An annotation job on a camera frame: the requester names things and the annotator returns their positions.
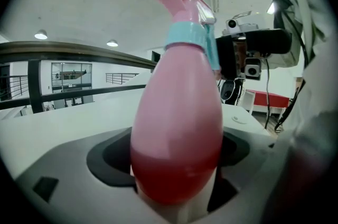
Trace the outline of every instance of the metal handrail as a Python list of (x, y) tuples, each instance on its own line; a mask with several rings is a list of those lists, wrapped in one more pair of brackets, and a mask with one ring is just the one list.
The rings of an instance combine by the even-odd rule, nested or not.
[(5, 88), (0, 88), (0, 101), (2, 98), (6, 98), (6, 100), (13, 99), (18, 95), (22, 95), (24, 92), (28, 91), (28, 78), (27, 75), (21, 76), (0, 76), (0, 80), (7, 80), (5, 83), (2, 82), (2, 85), (6, 84)]
[(138, 73), (106, 73), (106, 82), (122, 85), (137, 75)]
[(145, 69), (154, 69), (156, 66), (156, 62), (139, 58), (137, 56), (103, 48), (97, 48), (94, 46), (73, 43), (45, 41), (7, 42), (0, 45), (0, 54), (0, 63), (28, 61), (27, 79), (28, 91), (30, 95), (26, 98), (1, 101), (0, 110), (30, 104), (32, 106), (33, 113), (44, 111), (43, 103), (47, 101), (95, 94), (105, 94), (107, 92), (140, 89), (145, 87), (145, 85), (123, 86), (42, 95), (40, 88), (41, 60), (103, 62)]
[(92, 61), (154, 69), (156, 62), (95, 46), (50, 42), (21, 41), (0, 45), (0, 63), (37, 60)]

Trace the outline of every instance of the spray bottle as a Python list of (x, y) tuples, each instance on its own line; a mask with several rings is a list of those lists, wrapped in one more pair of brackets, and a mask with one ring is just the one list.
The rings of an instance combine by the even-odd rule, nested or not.
[(178, 204), (204, 187), (221, 150), (215, 17), (203, 0), (159, 1), (173, 24), (141, 97), (130, 150), (140, 189), (158, 203)]

